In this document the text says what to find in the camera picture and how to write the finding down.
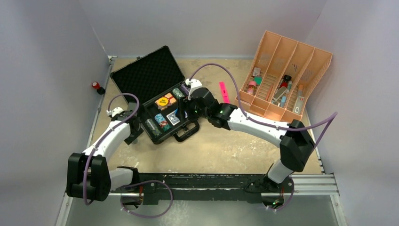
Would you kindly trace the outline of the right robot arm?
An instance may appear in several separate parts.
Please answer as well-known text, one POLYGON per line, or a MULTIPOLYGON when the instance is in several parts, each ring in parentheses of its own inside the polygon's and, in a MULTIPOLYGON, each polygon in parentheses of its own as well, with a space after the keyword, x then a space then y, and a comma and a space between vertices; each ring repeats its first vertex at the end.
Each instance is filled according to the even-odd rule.
POLYGON ((278 147, 280 159, 264 179, 265 188, 271 192, 281 188, 293 172, 302 172, 315 148, 315 142, 301 121, 287 123, 252 115, 236 105, 219 103, 207 88, 199 88, 189 97, 179 98, 177 103, 177 117, 181 120, 202 117, 214 127, 244 132, 278 147))

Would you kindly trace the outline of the red Texas Hold'em card box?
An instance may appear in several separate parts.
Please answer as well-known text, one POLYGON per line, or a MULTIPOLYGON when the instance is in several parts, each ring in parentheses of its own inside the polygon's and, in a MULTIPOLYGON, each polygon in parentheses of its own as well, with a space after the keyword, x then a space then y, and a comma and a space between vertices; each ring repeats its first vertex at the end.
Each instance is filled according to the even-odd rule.
POLYGON ((155 104, 157 105, 159 110, 163 111, 176 102, 177 99, 171 93, 167 93, 162 97, 158 98, 155 101, 155 104))

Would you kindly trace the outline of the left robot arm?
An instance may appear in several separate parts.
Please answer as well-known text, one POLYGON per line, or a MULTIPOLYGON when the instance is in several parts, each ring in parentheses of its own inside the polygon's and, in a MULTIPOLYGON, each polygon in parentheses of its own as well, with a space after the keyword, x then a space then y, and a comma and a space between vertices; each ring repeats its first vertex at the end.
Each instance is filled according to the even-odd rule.
POLYGON ((108 169, 108 160, 122 144, 137 142, 143 133, 137 113, 137 103, 128 104, 127 110, 116 107, 111 111, 110 124, 100 138, 82 153, 72 153, 68 159, 66 193, 69 197, 87 201, 104 201, 110 191, 123 187, 128 192, 140 188, 137 168, 119 166, 108 169))

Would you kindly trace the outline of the black poker set case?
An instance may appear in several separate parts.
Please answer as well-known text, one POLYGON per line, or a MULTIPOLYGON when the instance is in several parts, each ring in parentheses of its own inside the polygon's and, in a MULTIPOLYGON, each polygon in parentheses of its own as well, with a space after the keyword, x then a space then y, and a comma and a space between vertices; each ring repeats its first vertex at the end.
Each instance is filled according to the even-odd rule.
POLYGON ((197 120, 178 123, 173 126, 167 115, 177 109, 177 102, 161 111, 155 101, 167 93, 172 94, 174 88, 185 84, 185 76, 180 70, 168 46, 138 58, 136 61, 111 73, 111 79, 121 93, 131 93, 139 99, 141 128, 148 134, 151 141, 158 145, 170 137, 183 142, 199 131, 197 120), (161 113, 172 129, 164 132, 155 121, 154 116, 161 113), (145 125, 147 119, 154 120, 162 132, 159 137, 154 137, 145 125))

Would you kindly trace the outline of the purple chip stack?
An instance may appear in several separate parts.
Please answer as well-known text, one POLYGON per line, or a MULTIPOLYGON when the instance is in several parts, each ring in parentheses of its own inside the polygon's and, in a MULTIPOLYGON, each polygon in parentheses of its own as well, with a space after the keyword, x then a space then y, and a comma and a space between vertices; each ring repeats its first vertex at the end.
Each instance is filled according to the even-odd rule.
POLYGON ((188 89, 188 87, 185 84, 181 84, 180 89, 186 96, 188 96, 189 89, 188 89))

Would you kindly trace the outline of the blue playing card deck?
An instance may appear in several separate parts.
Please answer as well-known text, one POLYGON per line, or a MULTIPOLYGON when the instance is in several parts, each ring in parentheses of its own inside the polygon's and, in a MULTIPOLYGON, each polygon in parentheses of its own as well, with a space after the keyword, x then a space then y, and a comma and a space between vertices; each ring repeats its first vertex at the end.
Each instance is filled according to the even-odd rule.
POLYGON ((171 113, 169 113, 169 114, 167 115, 167 119, 170 121, 170 123, 171 123, 173 126, 175 126, 175 125, 177 125, 178 123, 180 123, 180 119, 177 117, 176 113, 177 113, 177 110, 175 110, 175 111, 173 111, 173 112, 171 112, 171 113))

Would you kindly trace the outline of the yellow round button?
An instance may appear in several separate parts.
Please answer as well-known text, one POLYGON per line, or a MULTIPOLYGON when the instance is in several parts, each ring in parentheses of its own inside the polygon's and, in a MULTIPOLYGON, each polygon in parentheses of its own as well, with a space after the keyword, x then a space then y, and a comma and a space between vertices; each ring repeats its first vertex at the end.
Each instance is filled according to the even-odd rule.
POLYGON ((167 97, 161 97, 155 102, 159 107, 165 107, 169 104, 169 99, 167 97))

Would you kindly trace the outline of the green white chip stack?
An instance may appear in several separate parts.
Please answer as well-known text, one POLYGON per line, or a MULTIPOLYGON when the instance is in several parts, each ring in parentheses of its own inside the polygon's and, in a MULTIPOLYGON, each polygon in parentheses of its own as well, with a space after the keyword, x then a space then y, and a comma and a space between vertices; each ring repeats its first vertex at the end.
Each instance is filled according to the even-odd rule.
POLYGON ((183 93, 179 88, 174 88, 174 89, 172 90, 172 94, 174 95, 174 97, 175 97, 176 99, 185 97, 184 93, 183 93))

